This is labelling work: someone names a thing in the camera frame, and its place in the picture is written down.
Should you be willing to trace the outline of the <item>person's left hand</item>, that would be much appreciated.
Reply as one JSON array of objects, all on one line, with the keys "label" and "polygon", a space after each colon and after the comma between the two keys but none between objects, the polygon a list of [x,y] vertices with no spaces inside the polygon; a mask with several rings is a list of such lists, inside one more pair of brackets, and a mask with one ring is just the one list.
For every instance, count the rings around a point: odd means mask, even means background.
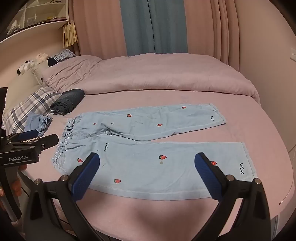
[{"label": "person's left hand", "polygon": [[[22,165],[18,167],[19,171],[27,169],[27,165]],[[22,195],[22,184],[20,179],[17,177],[16,180],[11,184],[11,189],[14,191],[14,194],[19,197]]]}]

